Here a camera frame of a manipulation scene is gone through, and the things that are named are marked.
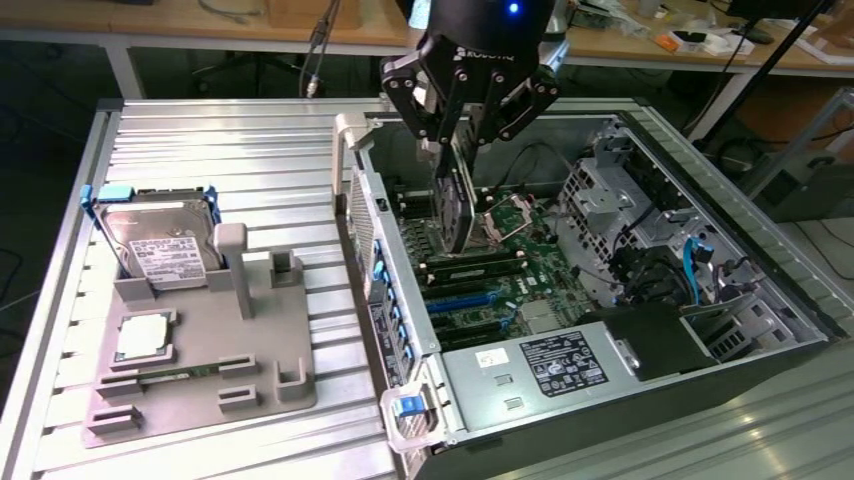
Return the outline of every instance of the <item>warning label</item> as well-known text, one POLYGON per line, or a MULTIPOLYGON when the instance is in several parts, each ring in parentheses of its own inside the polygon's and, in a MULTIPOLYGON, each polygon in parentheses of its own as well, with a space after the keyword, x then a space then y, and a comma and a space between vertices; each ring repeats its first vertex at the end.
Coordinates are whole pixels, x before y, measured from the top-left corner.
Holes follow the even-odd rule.
POLYGON ((133 240, 130 250, 152 284, 204 278, 204 263, 194 238, 133 240))
POLYGON ((547 397, 556 397, 608 381, 580 332, 524 342, 519 346, 539 389, 547 397))

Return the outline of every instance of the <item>gray floor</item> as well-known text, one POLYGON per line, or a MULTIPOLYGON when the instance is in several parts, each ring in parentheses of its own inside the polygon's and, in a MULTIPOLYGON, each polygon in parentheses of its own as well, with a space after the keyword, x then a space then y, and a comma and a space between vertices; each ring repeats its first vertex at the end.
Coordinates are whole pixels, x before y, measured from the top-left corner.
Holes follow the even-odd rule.
MULTIPOLYGON (((188 98, 200 96, 192 70, 216 64, 224 53, 136 49, 133 56, 148 96, 188 98)), ((294 60, 286 55, 282 59, 294 60)), ((707 82, 716 79, 712 74, 700 76, 707 82)), ((377 93, 366 58, 329 57, 321 77, 328 97, 377 93)), ((584 67, 567 68, 561 77, 567 96, 644 97, 675 125, 681 125, 696 108, 667 88, 669 72, 584 67)), ((252 97, 252 67, 214 75, 206 87, 209 97, 252 97)), ((290 75, 266 71, 264 97, 293 97, 296 91, 290 75)), ((97 47, 0 42, 0 248, 24 259, 0 308, 40 288, 94 105, 98 98, 114 97, 118 90, 97 47)), ((705 99, 703 95, 692 98, 693 102, 705 99)), ((13 267, 13 257, 0 251, 0 282, 13 267)), ((26 332, 36 298, 0 310, 1 327, 26 332)), ((0 399, 20 346, 18 340, 0 336, 0 399)))

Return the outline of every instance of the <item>small circuit board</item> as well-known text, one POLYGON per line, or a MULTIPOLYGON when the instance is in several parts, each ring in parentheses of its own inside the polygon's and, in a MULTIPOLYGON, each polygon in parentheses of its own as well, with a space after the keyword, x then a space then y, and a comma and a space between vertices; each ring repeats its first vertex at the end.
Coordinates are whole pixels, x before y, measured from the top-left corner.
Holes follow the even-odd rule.
POLYGON ((444 351, 569 327, 595 309, 532 196, 500 191, 465 252, 445 255, 427 197, 397 205, 400 232, 444 351))

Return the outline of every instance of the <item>robotic arm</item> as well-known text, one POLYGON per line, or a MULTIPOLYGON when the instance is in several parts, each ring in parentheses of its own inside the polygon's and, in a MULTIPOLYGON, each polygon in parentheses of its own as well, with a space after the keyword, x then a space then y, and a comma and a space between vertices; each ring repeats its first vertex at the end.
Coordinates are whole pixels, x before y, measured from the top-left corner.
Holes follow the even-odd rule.
POLYGON ((547 62, 561 63, 565 0, 557 0, 555 16, 552 9, 555 0, 433 0, 416 51, 382 62, 382 90, 432 155, 433 204, 448 253, 463 251, 473 225, 468 172, 477 148, 511 140, 559 95, 539 50, 543 40, 552 40, 547 62), (544 36, 547 27, 553 38, 544 36), (424 102, 415 98, 419 72, 429 84, 424 102), (460 124, 465 105, 468 121, 460 124))

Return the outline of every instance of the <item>wooden desk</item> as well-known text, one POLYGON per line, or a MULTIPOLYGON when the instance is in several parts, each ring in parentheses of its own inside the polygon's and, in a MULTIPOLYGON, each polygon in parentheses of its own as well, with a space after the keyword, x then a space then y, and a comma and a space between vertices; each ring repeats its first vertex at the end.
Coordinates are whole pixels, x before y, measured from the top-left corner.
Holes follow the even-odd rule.
MULTIPOLYGON (((254 6, 260 1, 232 0, 229 5, 236 9, 240 2, 253 2, 246 5, 254 6)), ((672 29, 663 20, 633 15, 637 0, 621 1, 629 15, 651 28, 653 34, 672 29)), ((667 0, 667 5, 699 18, 705 17, 709 8, 707 3, 695 0, 667 0)), ((130 47, 282 53, 301 53, 308 48, 308 29, 272 28, 265 17, 248 18, 246 24, 238 24, 201 10, 194 0, 156 0, 153 6, 120 5, 110 0, 0 0, 0 6, 0 39, 101 46, 125 98, 144 96, 128 55, 130 47)), ((733 21, 719 12, 715 15, 720 25, 733 21)), ((405 54, 420 33, 407 27, 395 0, 362 0, 362 18, 361 28, 332 32, 328 53, 405 54)), ((691 139, 704 136, 785 36, 785 31, 777 27, 761 25, 761 28, 776 41, 771 45, 757 45, 747 58, 737 57, 732 62, 732 79, 697 122, 691 139)), ((713 57, 705 53, 673 55, 649 38, 624 37, 613 29, 573 28, 568 38, 571 48, 565 63, 572 65, 716 72, 728 60, 725 56, 713 57)), ((852 78, 854 67, 827 65, 792 47, 771 73, 852 78)))

